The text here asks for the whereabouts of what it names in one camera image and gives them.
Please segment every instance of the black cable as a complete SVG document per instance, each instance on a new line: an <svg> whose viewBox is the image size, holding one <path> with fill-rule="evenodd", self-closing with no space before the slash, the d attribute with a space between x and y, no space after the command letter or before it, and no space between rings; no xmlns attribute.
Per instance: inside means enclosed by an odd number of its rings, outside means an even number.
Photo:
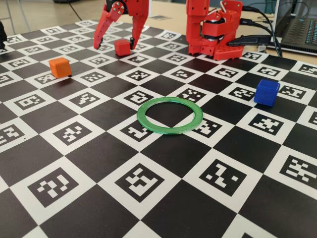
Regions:
<svg viewBox="0 0 317 238"><path fill-rule="evenodd" d="M276 53L277 53L278 56L283 57L283 52L282 52L282 49L281 49L281 45L280 45L280 43L278 42L278 40L277 40L277 38L275 36L275 31L273 29L272 23L269 20L269 18L263 12L261 12L260 10L258 10L255 7L252 7L252 6L243 6L242 10L243 11L257 12L257 13L261 14L268 21L268 23L269 23L269 25L271 27L271 31L272 31L271 36L273 38L273 42L274 42Z"/></svg>
<svg viewBox="0 0 317 238"><path fill-rule="evenodd" d="M82 19L80 18L80 16L77 14L77 12L75 11L75 9L74 9L73 6L71 5L70 1L67 0L67 2L68 2L68 4L69 4L69 6L71 7L71 9L73 9L73 11L74 11L74 13L77 15L77 17L79 18L79 20L82 21Z"/></svg>

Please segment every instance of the white square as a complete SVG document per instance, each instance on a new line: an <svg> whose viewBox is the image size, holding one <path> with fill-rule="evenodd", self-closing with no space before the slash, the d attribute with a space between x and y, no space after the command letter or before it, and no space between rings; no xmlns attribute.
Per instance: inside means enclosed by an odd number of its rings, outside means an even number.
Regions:
<svg viewBox="0 0 317 238"><path fill-rule="evenodd" d="M45 47L45 46L35 45L35 46L21 48L21 49L18 49L17 51L19 51L20 53L22 53L26 56L30 56L30 55L38 54L38 53L41 53L44 51L49 51L49 50L50 49Z"/></svg>
<svg viewBox="0 0 317 238"><path fill-rule="evenodd" d="M21 34L13 35L13 36L8 36L7 41L5 42L6 46L15 44L15 43L21 43L28 41L25 37L23 37Z"/></svg>
<svg viewBox="0 0 317 238"><path fill-rule="evenodd" d="M164 42L163 44L160 44L156 47L163 49L163 50L176 52L176 51L179 51L183 48L186 48L187 45L171 41L171 42Z"/></svg>
<svg viewBox="0 0 317 238"><path fill-rule="evenodd" d="M149 45L149 44L145 44L145 43L142 43L142 42L138 42L138 44L136 45L136 47L134 48L134 52L137 52L137 53L140 53L140 52L143 52L143 51L146 51L146 50L149 50L151 48L153 48L154 46L152 45Z"/></svg>
<svg viewBox="0 0 317 238"><path fill-rule="evenodd" d="M11 48L11 47L6 45L4 49L0 49L0 55L7 54L7 53L12 52L14 50L15 49L13 49L13 48Z"/></svg>
<svg viewBox="0 0 317 238"><path fill-rule="evenodd" d="M317 66L311 63L297 61L290 71L317 78Z"/></svg>
<svg viewBox="0 0 317 238"><path fill-rule="evenodd" d="M180 81L182 83L190 83L196 78L202 76L204 73L197 70L186 68L184 66L175 67L162 75Z"/></svg>
<svg viewBox="0 0 317 238"><path fill-rule="evenodd" d="M69 134L72 134L72 139L77 139L76 135L74 135L74 129L70 128L73 124L79 124L84 129L89 130L90 132L85 135L84 137L75 140L71 144L67 145L65 142L62 141L62 138L58 138L54 133L64 133L64 136L69 137ZM44 131L40 134L49 144L55 147L61 154L66 155L71 151L79 148L80 146L86 144L87 142L91 141L92 139L96 138L97 136L101 135L105 131L100 127L93 124L91 121L85 119L81 115L75 116L63 123L54 126L47 131Z"/></svg>
<svg viewBox="0 0 317 238"><path fill-rule="evenodd" d="M154 119L151 119L151 123L166 127L165 125L163 125L162 123ZM129 131L127 133L129 133L131 136L129 136L128 134L125 134L122 131L129 125L130 127L128 128ZM119 140L123 141L127 145L131 146L132 148L136 149L137 151L143 150L145 147L147 147L152 142L156 141L158 138L162 136L162 134L153 133L145 129L144 127L142 127L140 123L138 122L138 118L136 114L129 117L125 121L119 123L118 125L114 126L113 128L109 129L107 132L113 135L114 137L118 138Z"/></svg>
<svg viewBox="0 0 317 238"><path fill-rule="evenodd" d="M151 182L158 180L160 177L163 181L141 202L136 200L132 195L123 190L120 186L116 184L119 179L128 179L127 173L137 169L139 165L144 166L147 170L153 172L155 176L153 178L148 178L144 176L144 179L151 179ZM169 192L172 188L181 180L178 176L174 175L172 172L168 171L161 165L150 160L148 157L141 153L138 153L133 158L128 160L118 169L113 171L110 175L101 180L98 185L102 187L107 193L114 197L121 205L128 209L133 215L138 219L142 219L155 205ZM138 186L140 189L149 190L152 186L146 183L145 186ZM131 194L138 196L130 186Z"/></svg>
<svg viewBox="0 0 317 238"><path fill-rule="evenodd" d="M288 73L288 70L259 63L254 66L249 72L280 81Z"/></svg>
<svg viewBox="0 0 317 238"><path fill-rule="evenodd" d="M59 38L57 38L55 36L41 36L38 38L34 38L30 41L32 41L38 45L42 45L42 44L46 44L46 43L50 43L50 42L58 41L58 40L59 40Z"/></svg>
<svg viewBox="0 0 317 238"><path fill-rule="evenodd" d="M143 66L147 63L155 61L156 58L152 56L147 56L141 53L136 53L136 54L121 58L120 60L134 66Z"/></svg>
<svg viewBox="0 0 317 238"><path fill-rule="evenodd" d="M193 115L189 115L181 123L190 123L192 119ZM204 143L205 145L208 145L209 147L214 147L233 127L234 125L224 120L220 120L204 113L204 119L202 123L194 130L184 134L200 141L201 143Z"/></svg>
<svg viewBox="0 0 317 238"><path fill-rule="evenodd" d="M48 238L40 227L35 227L32 231L22 238Z"/></svg>
<svg viewBox="0 0 317 238"><path fill-rule="evenodd" d="M150 229L143 222L139 221L123 238L160 238L152 229Z"/></svg>
<svg viewBox="0 0 317 238"><path fill-rule="evenodd" d="M181 53L177 53L177 52L172 52L170 54L167 54L165 56L162 56L161 58L159 58L159 60L168 62L168 63L172 63L172 64L176 64L176 65L182 65L184 63L187 63L191 60L193 60L195 57L189 56L189 55L185 55L185 54L181 54Z"/></svg>
<svg viewBox="0 0 317 238"><path fill-rule="evenodd" d="M1 65L6 67L9 70L15 70L18 68L23 68L25 66L29 66L29 65L34 64L34 63L37 63L37 61L28 57L28 56L24 56L21 58L12 59L12 60L3 62L3 63L1 63Z"/></svg>
<svg viewBox="0 0 317 238"><path fill-rule="evenodd" d="M244 51L242 53L241 59L248 60L255 63L262 63L267 57L268 57L268 54L264 54L260 52Z"/></svg>
<svg viewBox="0 0 317 238"><path fill-rule="evenodd" d="M0 153L38 135L20 118L0 124Z"/></svg>
<svg viewBox="0 0 317 238"><path fill-rule="evenodd" d="M315 90L304 88L295 84L279 81L281 84L278 96L294 102L307 105L315 94Z"/></svg>
<svg viewBox="0 0 317 238"><path fill-rule="evenodd" d="M117 61L117 59L100 54L83 59L81 62L96 68L113 63L115 61Z"/></svg>
<svg viewBox="0 0 317 238"><path fill-rule="evenodd" d="M53 51L56 51L57 53L60 53L61 55L67 55L70 53L81 51L83 49L85 49L85 48L82 46L75 45L75 44L69 44L69 45L57 47L57 48L53 49Z"/></svg>
<svg viewBox="0 0 317 238"><path fill-rule="evenodd" d="M161 32L160 34L154 36L155 38L161 39L161 40L165 40L165 41L174 41L176 39L178 39L182 34L173 32L173 31L167 31L164 30L163 32Z"/></svg>
<svg viewBox="0 0 317 238"><path fill-rule="evenodd" d="M220 64L220 65L212 68L208 72L206 72L206 74L208 74L208 75L222 78L222 79L228 80L230 82L237 81L239 78L241 78L246 73L247 72L244 70L232 68L232 67L229 67L229 66L226 66L223 64Z"/></svg>
<svg viewBox="0 0 317 238"><path fill-rule="evenodd" d="M168 95L168 97L187 99L196 103L200 107L214 96L216 96L215 93L201 89L199 87L195 87L190 84L185 84Z"/></svg>
<svg viewBox="0 0 317 238"><path fill-rule="evenodd" d="M239 83L232 83L218 94L236 102L254 107L257 104L254 102L255 93L255 88Z"/></svg>
<svg viewBox="0 0 317 238"><path fill-rule="evenodd" d="M66 30L61 28L60 26L52 26L52 27L44 28L41 31L47 35L56 35L56 34L66 32Z"/></svg>
<svg viewBox="0 0 317 238"><path fill-rule="evenodd" d="M38 89L8 100L3 104L20 117L55 101L56 99Z"/></svg>
<svg viewBox="0 0 317 238"><path fill-rule="evenodd" d="M236 215L222 238L243 237L244 234L256 238L277 238L240 214Z"/></svg>
<svg viewBox="0 0 317 238"><path fill-rule="evenodd" d="M27 81L30 84L32 84L33 86L41 89L41 88L50 86L52 84L61 82L65 79L68 79L68 77L55 78L55 76L53 76L50 71L47 71L44 73L34 75L32 77L29 77L29 78L26 78L25 81Z"/></svg>
<svg viewBox="0 0 317 238"><path fill-rule="evenodd" d="M315 158L281 146L264 174L317 200L316 188L309 185L317 179L317 173L309 172L316 167Z"/></svg>
<svg viewBox="0 0 317 238"><path fill-rule="evenodd" d="M122 78L128 82L134 83L136 85L141 85L145 82L150 81L151 79L156 78L157 76L159 76L158 73L141 67L136 67L122 74L119 74L117 77Z"/></svg>
<svg viewBox="0 0 317 238"><path fill-rule="evenodd" d="M113 77L114 75L110 73L94 68L84 73L72 76L72 79L86 85L87 87L92 87Z"/></svg>
<svg viewBox="0 0 317 238"><path fill-rule="evenodd" d="M81 27L88 27L88 26L97 25L98 22L92 21L92 20L83 20L83 21L77 21L75 22L75 24Z"/></svg>
<svg viewBox="0 0 317 238"><path fill-rule="evenodd" d="M80 97L80 101L78 102L78 104L71 101L72 99L78 97ZM106 95L92 88L85 88L65 98L60 99L59 102L72 109L76 113L81 114L108 100L110 100L110 98Z"/></svg>
<svg viewBox="0 0 317 238"><path fill-rule="evenodd" d="M264 121L262 120L261 123L263 125L259 124L259 121L252 122L255 117L263 117ZM281 118L279 116L276 116L271 113L267 113L265 111L262 111L257 108L252 108L248 113L245 114L245 116L237 123L238 127L241 127L245 130L248 130L256 135L262 136L266 139L272 140L276 143L283 144L285 139L287 138L288 134L291 132L292 128L294 127L295 122L287 120L285 118ZM278 126L281 128L278 129L278 131L275 131L276 134L272 134L274 129L273 126Z"/></svg>
<svg viewBox="0 0 317 238"><path fill-rule="evenodd" d="M0 176L0 193L5 191L8 188L8 185L6 185L5 181Z"/></svg>
<svg viewBox="0 0 317 238"><path fill-rule="evenodd" d="M200 55L200 56L197 56L197 58L200 59L200 60L204 60L204 61L208 61L208 62L216 63L216 64L222 64L222 63L224 63L224 62L227 61L227 59L224 59L224 60L214 60L213 57L207 56L207 55Z"/></svg>
<svg viewBox="0 0 317 238"><path fill-rule="evenodd" d="M15 73L12 73L11 71L8 71L6 73L0 73L0 87L6 86L21 80L23 80L23 78L16 75Z"/></svg>
<svg viewBox="0 0 317 238"><path fill-rule="evenodd" d="M69 37L63 38L62 40L66 41L68 43L71 43L71 44L76 44L78 42L86 41L89 39L90 39L90 37L88 37L88 36L74 35L74 36L69 36Z"/></svg>
<svg viewBox="0 0 317 238"><path fill-rule="evenodd" d="M317 108L306 106L297 123L317 130Z"/></svg>
<svg viewBox="0 0 317 238"><path fill-rule="evenodd" d="M54 201L47 207L31 192L28 186L34 184L46 175L54 172L56 169L62 168L78 185L71 191L64 194L58 200ZM36 173L28 176L24 180L11 186L11 190L18 200L22 203L24 208L28 211L34 221L40 225L47 219L55 215L57 212L68 206L71 202L76 200L79 196L84 194L87 190L93 187L96 183L85 175L79 168L77 168L67 158L62 157L45 168L37 171Z"/></svg>
<svg viewBox="0 0 317 238"><path fill-rule="evenodd" d="M145 102L153 98L160 97L162 97L161 94L155 93L141 86L137 86L114 97L113 99L137 111Z"/></svg>
<svg viewBox="0 0 317 238"><path fill-rule="evenodd" d="M243 174L245 174L245 178L241 182L241 184L234 191L233 195L230 196L227 193L219 190L215 186L209 184L208 182L202 180L200 176L205 173L205 171L209 168L210 165L216 163L216 160L220 161L227 165L227 167L219 166L218 169L218 179L220 181L222 179L222 174L229 168L233 168ZM239 212L252 190L257 185L260 180L262 174L250 167L231 159L230 157L211 149L183 178L186 182L191 184L192 186L198 188L203 193L212 197L216 201L230 208L234 212ZM220 181L218 183L222 183L224 187L232 182L229 179Z"/></svg>
<svg viewBox="0 0 317 238"><path fill-rule="evenodd" d="M79 35L86 34L86 33L93 32L93 31L95 31L95 30L92 28L88 28L88 27L79 27L79 28L76 28L73 30L69 30L69 32L74 33L74 34L79 34Z"/></svg>

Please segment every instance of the plastic ring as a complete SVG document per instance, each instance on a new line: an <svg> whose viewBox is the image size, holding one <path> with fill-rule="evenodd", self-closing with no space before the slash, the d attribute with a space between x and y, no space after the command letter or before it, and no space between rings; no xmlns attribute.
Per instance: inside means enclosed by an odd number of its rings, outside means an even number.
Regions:
<svg viewBox="0 0 317 238"><path fill-rule="evenodd" d="M147 112L147 110L155 105L155 104L159 104L159 103L180 103L183 104L187 107L189 107L195 114L194 119L188 123L187 125L184 126L180 126L180 127L174 127L174 128L168 128L168 127L162 127L162 126L158 126L158 125L154 125L153 123L151 123L147 117L145 116L145 113ZM196 127L198 127L200 125L200 123L203 121L203 111L202 109L195 103L187 100L187 99L183 99L183 98L176 98L176 97L163 97L163 98L155 98L152 100L147 101L146 103L144 103L137 112L137 117L139 120L139 123L146 129L156 132L156 133L160 133L160 134L182 134L188 131L191 131L193 129L195 129Z"/></svg>

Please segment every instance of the table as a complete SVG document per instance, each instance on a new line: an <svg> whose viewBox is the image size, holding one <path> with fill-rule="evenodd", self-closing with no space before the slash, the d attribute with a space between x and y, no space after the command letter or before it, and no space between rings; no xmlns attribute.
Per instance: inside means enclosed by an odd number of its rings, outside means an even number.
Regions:
<svg viewBox="0 0 317 238"><path fill-rule="evenodd" d="M95 50L85 20L8 38L0 53L0 237L313 238L317 234L316 66L261 53L189 56L185 36L145 27L134 54L116 23ZM48 60L68 59L56 79ZM262 79L273 108L253 101ZM157 97L191 100L203 123L142 128ZM147 116L174 127L182 105Z"/></svg>

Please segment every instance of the black square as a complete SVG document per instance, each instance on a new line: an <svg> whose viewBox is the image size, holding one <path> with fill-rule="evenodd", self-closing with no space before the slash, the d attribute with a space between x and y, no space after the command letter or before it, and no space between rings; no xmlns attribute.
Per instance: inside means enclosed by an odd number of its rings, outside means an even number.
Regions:
<svg viewBox="0 0 317 238"><path fill-rule="evenodd" d="M196 129L194 129L193 131L200 134L200 135L203 135L206 138L210 138L221 127L222 127L222 125L204 118L203 122L200 124L200 126L197 127Z"/></svg>
<svg viewBox="0 0 317 238"><path fill-rule="evenodd" d="M316 200L265 175L239 213L279 238L317 234Z"/></svg>
<svg viewBox="0 0 317 238"><path fill-rule="evenodd" d="M202 106L204 113L236 124L252 107L216 95Z"/></svg>
<svg viewBox="0 0 317 238"><path fill-rule="evenodd" d="M124 99L140 106L144 104L145 102L151 100L152 98L154 97L139 90L126 96Z"/></svg>
<svg viewBox="0 0 317 238"><path fill-rule="evenodd" d="M235 216L181 180L142 221L164 238L221 238Z"/></svg>
<svg viewBox="0 0 317 238"><path fill-rule="evenodd" d="M89 92L86 92L82 95L79 95L77 97L74 97L72 99L70 99L70 101L74 104L76 104L77 106L83 108L87 105L90 105L91 103L94 103L96 102L97 100L100 100L99 97L89 93Z"/></svg>
<svg viewBox="0 0 317 238"><path fill-rule="evenodd" d="M20 238L37 224L10 189L0 193L1 237Z"/></svg>
<svg viewBox="0 0 317 238"><path fill-rule="evenodd" d="M77 114L60 102L51 103L33 112L21 116L37 133L52 128Z"/></svg>
<svg viewBox="0 0 317 238"><path fill-rule="evenodd" d="M197 90L191 89L190 87L177 95L177 97L179 97L179 98L185 98L185 99L190 100L194 103L198 102L204 96L206 96L205 93L201 93Z"/></svg>
<svg viewBox="0 0 317 238"><path fill-rule="evenodd" d="M99 67L99 69L107 72L107 73L111 73L113 75L119 75L119 74L122 74L128 70L131 70L135 68L135 66L129 64L129 63L125 63L125 62L122 62L122 61L116 61L116 62L113 62L113 63L110 63L110 64L107 64L105 66L101 66Z"/></svg>
<svg viewBox="0 0 317 238"><path fill-rule="evenodd" d="M316 141L317 133L314 129L295 124L283 145L316 158Z"/></svg>
<svg viewBox="0 0 317 238"><path fill-rule="evenodd" d="M243 75L242 77L240 77L236 83L240 83L252 88L257 88L258 84L260 83L260 81L262 79L268 80L268 81L273 81L273 82L278 82L277 80L273 80L270 78L266 78L263 76L259 76L257 74L253 74L253 73L246 73L245 75Z"/></svg>
<svg viewBox="0 0 317 238"><path fill-rule="evenodd" d="M285 75L285 77L282 79L282 81L317 90L316 78L301 73L288 72L287 75Z"/></svg>
<svg viewBox="0 0 317 238"><path fill-rule="evenodd" d="M77 186L78 183L68 173L62 168L57 168L29 185L28 189L44 207L47 207Z"/></svg>
<svg viewBox="0 0 317 238"><path fill-rule="evenodd" d="M218 66L218 64L208 62L202 59L193 59L187 63L184 63L182 66L206 73L212 68L215 68L216 66Z"/></svg>
<svg viewBox="0 0 317 238"><path fill-rule="evenodd" d="M9 85L0 87L0 101L5 102L7 100L16 98L23 94L32 92L37 88L28 82L21 80L15 83L11 83Z"/></svg>
<svg viewBox="0 0 317 238"><path fill-rule="evenodd" d="M182 178L210 149L184 134L163 135L146 147L142 154Z"/></svg>
<svg viewBox="0 0 317 238"><path fill-rule="evenodd" d="M109 100L82 113L81 115L102 129L108 130L135 113L135 110L130 107L127 107L115 100Z"/></svg>
<svg viewBox="0 0 317 238"><path fill-rule="evenodd" d="M164 181L159 175L149 170L147 167L137 164L133 169L119 178L115 184L127 192L138 202L142 202L151 192L153 192Z"/></svg>
<svg viewBox="0 0 317 238"><path fill-rule="evenodd" d="M137 120L132 122L125 128L121 129L120 131L138 142L141 142L153 133L144 128Z"/></svg>
<svg viewBox="0 0 317 238"><path fill-rule="evenodd" d="M241 171L215 159L199 178L232 196L246 176Z"/></svg>
<svg viewBox="0 0 317 238"><path fill-rule="evenodd" d="M296 60L268 55L262 63L290 70L296 64Z"/></svg>
<svg viewBox="0 0 317 238"><path fill-rule="evenodd" d="M23 68L16 69L12 71L13 73L19 75L21 78L28 78L40 73L49 71L50 68L42 63L34 63Z"/></svg>
<svg viewBox="0 0 317 238"><path fill-rule="evenodd" d="M184 83L165 77L163 75L159 75L158 77L142 84L141 86L163 96L167 96L182 85L184 85Z"/></svg>
<svg viewBox="0 0 317 238"><path fill-rule="evenodd" d="M247 89L244 89L244 88L240 88L240 87L236 87L228 94L233 96L233 97L240 98L240 99L248 101L248 102L254 98L254 92L247 90Z"/></svg>
<svg viewBox="0 0 317 238"><path fill-rule="evenodd" d="M280 145L235 126L214 148L232 159L264 173Z"/></svg>
<svg viewBox="0 0 317 238"><path fill-rule="evenodd" d="M228 87L231 84L231 82L218 77L210 76L208 74L203 74L202 76L190 82L189 84L218 94L223 89Z"/></svg>
<svg viewBox="0 0 317 238"><path fill-rule="evenodd" d="M244 60L244 59L230 59L227 60L223 63L226 66L232 67L232 68L238 68L240 70L244 70L244 71L249 71L252 68L254 68L254 66L257 65L257 63L255 62L251 62L248 60Z"/></svg>
<svg viewBox="0 0 317 238"><path fill-rule="evenodd" d="M65 145L71 145L86 135L89 135L91 132L91 130L79 122L74 122L63 129L54 132L53 135L60 139Z"/></svg>
<svg viewBox="0 0 317 238"><path fill-rule="evenodd" d="M257 104L255 108L275 114L288 120L297 121L305 109L305 105L285 98L277 97L273 107Z"/></svg>
<svg viewBox="0 0 317 238"><path fill-rule="evenodd" d="M258 113L252 119L252 121L250 121L249 126L265 131L271 135L276 135L283 126L283 124L284 123L281 121L275 120L273 118Z"/></svg>
<svg viewBox="0 0 317 238"><path fill-rule="evenodd" d="M96 185L41 224L41 228L50 238L120 238L138 221Z"/></svg>
<svg viewBox="0 0 317 238"><path fill-rule="evenodd" d="M62 155L37 135L0 154L0 176L12 186L29 175L56 161Z"/></svg>
<svg viewBox="0 0 317 238"><path fill-rule="evenodd" d="M114 136L104 133L69 153L67 158L99 182L137 153Z"/></svg>
<svg viewBox="0 0 317 238"><path fill-rule="evenodd" d="M111 78L105 82L97 84L92 88L107 95L108 97L114 98L121 93L124 93L132 88L136 87L135 84L125 81L121 78Z"/></svg>
<svg viewBox="0 0 317 238"><path fill-rule="evenodd" d="M86 88L85 85L78 83L75 80L69 78L69 79L65 79L63 81L57 82L51 86L47 86L46 88L43 88L42 90L45 93L52 96L53 98L55 98L56 100L59 100L73 93L76 93L80 90L83 90L84 88Z"/></svg>

